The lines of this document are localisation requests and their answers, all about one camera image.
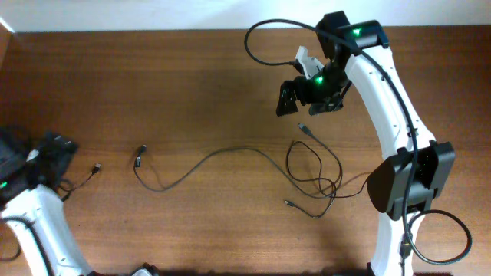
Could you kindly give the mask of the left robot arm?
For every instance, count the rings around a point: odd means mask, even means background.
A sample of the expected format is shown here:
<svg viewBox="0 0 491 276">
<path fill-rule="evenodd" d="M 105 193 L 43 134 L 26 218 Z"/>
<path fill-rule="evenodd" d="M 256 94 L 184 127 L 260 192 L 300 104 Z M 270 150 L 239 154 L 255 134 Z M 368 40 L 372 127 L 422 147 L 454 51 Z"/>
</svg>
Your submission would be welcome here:
<svg viewBox="0 0 491 276">
<path fill-rule="evenodd" d="M 57 192 L 78 145 L 48 132 L 29 149 L 1 128 L 1 222 L 15 234 L 33 275 L 90 275 Z"/>
</svg>

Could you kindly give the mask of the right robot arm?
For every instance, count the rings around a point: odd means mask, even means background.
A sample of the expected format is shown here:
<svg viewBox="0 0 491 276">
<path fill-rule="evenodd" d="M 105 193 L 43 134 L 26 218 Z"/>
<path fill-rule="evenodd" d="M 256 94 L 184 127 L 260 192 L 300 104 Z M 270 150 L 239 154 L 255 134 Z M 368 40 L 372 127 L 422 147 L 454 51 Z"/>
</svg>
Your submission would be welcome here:
<svg viewBox="0 0 491 276">
<path fill-rule="evenodd" d="M 358 24 L 346 14 L 326 14 L 314 26 L 327 64 L 299 48 L 292 61 L 298 76 L 279 91 L 278 116 L 308 106 L 312 115 L 340 110 L 347 89 L 361 95 L 381 145 L 382 164 L 366 186 L 379 214 L 369 275 L 411 275 L 415 241 L 450 174 L 455 152 L 439 143 L 414 109 L 395 68 L 389 40 L 378 21 Z"/>
</svg>

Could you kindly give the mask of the black USB cable short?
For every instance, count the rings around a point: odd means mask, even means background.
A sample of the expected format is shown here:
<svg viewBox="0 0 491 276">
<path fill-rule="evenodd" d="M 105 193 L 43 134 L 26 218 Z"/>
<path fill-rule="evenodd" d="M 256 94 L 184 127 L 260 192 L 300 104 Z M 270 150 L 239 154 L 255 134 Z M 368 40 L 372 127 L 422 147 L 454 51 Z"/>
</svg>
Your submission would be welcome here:
<svg viewBox="0 0 491 276">
<path fill-rule="evenodd" d="M 310 199 L 327 199 L 328 203 L 325 206 L 325 208 L 319 213 L 319 214 L 313 214 L 306 209 L 302 208 L 299 205 L 296 205 L 292 201 L 285 201 L 285 204 L 299 210 L 301 213 L 305 214 L 308 216 L 310 219 L 319 219 L 322 218 L 333 206 L 334 201 L 337 198 L 338 195 L 338 190 L 341 188 L 342 181 L 344 179 L 344 170 L 343 166 L 341 164 L 340 159 L 338 156 L 327 146 L 325 145 L 322 141 L 320 141 L 319 138 L 317 138 L 313 132 L 304 124 L 304 123 L 299 123 L 298 128 L 300 131 L 305 134 L 308 138 L 312 139 L 314 142 L 316 142 L 322 149 L 326 150 L 331 157 L 334 158 L 334 161 L 338 165 L 338 174 L 335 179 L 330 179 L 328 177 L 323 176 L 323 160 L 320 157 L 320 155 L 312 149 L 307 143 L 301 141 L 301 140 L 294 140 L 289 148 L 287 149 L 287 153 L 285 156 L 285 168 L 286 168 L 286 174 L 287 177 L 290 178 L 292 181 L 292 185 L 304 196 L 309 197 Z M 313 176 L 311 178 L 298 178 L 294 175 L 292 172 L 291 168 L 291 154 L 293 149 L 296 146 L 303 146 L 307 151 L 309 151 L 313 157 L 316 159 L 318 162 L 318 172 L 316 176 Z M 316 185 L 316 190 L 314 192 L 307 192 L 305 189 L 303 189 L 300 186 L 300 183 L 307 183 L 307 182 L 313 182 Z"/>
</svg>

